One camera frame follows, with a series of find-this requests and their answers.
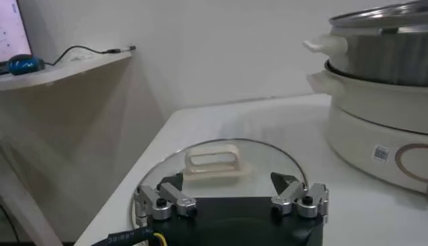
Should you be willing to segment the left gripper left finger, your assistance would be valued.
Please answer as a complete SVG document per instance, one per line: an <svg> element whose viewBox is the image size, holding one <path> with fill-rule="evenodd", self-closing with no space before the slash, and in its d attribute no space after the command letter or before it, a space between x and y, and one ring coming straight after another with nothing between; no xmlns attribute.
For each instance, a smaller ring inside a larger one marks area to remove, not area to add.
<svg viewBox="0 0 428 246"><path fill-rule="evenodd" d="M143 227L151 221L168 221L173 217L193 219L197 200L182 192L183 173L161 179L155 188L140 184L134 191L134 224Z"/></svg>

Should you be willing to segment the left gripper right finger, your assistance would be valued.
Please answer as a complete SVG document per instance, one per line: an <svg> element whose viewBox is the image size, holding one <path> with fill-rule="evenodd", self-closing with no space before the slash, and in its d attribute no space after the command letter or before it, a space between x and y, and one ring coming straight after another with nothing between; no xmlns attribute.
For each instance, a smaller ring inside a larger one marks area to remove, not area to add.
<svg viewBox="0 0 428 246"><path fill-rule="evenodd" d="M271 198L272 215L276 219L296 212L305 219L321 216L323 223L328 222L330 192L325 184L314 183L311 187L295 176L272 172L271 181L277 192Z"/></svg>

